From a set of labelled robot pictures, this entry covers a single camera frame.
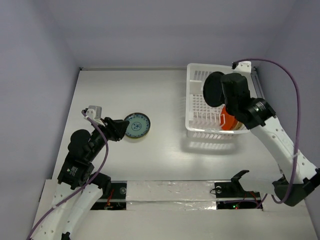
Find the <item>beige plate with characters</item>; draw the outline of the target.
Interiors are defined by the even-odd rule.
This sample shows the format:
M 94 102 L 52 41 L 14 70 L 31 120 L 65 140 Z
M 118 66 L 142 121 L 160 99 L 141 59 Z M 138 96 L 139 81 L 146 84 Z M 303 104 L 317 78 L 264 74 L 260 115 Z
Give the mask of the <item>beige plate with characters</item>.
M 239 131 L 244 129 L 244 124 L 242 122 L 237 122 L 237 124 L 234 126 L 233 130 L 234 131 Z

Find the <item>blue white patterned plate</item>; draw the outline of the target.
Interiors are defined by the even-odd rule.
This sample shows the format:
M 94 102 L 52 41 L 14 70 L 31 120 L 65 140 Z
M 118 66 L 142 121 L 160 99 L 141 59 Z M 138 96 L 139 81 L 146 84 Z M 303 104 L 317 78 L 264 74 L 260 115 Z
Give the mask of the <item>blue white patterned plate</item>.
M 141 112 L 134 112 L 125 117 L 129 122 L 125 135 L 128 138 L 139 139 L 148 134 L 151 128 L 151 121 L 147 115 Z

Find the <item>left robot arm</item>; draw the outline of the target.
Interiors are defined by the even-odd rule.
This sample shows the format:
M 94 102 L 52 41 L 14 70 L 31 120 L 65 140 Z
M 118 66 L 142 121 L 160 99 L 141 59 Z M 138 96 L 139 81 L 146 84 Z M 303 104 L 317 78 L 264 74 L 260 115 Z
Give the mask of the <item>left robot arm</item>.
M 29 240 L 70 240 L 99 198 L 112 194 L 111 178 L 94 171 L 93 160 L 109 141 L 120 141 L 127 120 L 91 120 L 94 131 L 80 129 L 70 137 L 68 154 L 57 177 L 50 209 L 30 231 Z

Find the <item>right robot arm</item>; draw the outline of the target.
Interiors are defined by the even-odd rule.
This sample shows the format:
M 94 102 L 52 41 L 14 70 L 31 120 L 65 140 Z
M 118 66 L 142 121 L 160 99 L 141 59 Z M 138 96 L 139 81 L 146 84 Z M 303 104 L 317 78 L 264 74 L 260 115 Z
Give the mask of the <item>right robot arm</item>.
M 221 85 L 227 113 L 259 139 L 280 170 L 271 176 L 266 176 L 265 170 L 261 171 L 262 176 L 242 170 L 231 179 L 231 192 L 235 196 L 247 191 L 270 194 L 294 207 L 319 186 L 320 169 L 295 148 L 268 102 L 251 97 L 245 76 L 225 74 Z

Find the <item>orange plate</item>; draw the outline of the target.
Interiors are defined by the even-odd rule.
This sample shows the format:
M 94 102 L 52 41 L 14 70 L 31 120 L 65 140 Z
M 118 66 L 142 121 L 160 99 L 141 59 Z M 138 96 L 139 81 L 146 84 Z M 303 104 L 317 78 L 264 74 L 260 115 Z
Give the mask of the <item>orange plate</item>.
M 224 131 L 234 130 L 239 122 L 233 115 L 227 113 L 226 107 L 224 106 L 220 113 L 220 128 Z

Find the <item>black plate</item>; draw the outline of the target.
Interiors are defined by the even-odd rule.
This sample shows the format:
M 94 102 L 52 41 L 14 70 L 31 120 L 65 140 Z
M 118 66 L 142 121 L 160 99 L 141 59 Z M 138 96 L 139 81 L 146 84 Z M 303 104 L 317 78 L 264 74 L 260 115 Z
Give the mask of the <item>black plate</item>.
M 224 74 L 219 71 L 212 72 L 204 81 L 203 99 L 207 105 L 217 108 L 224 104 L 224 95 L 222 90 L 221 77 Z

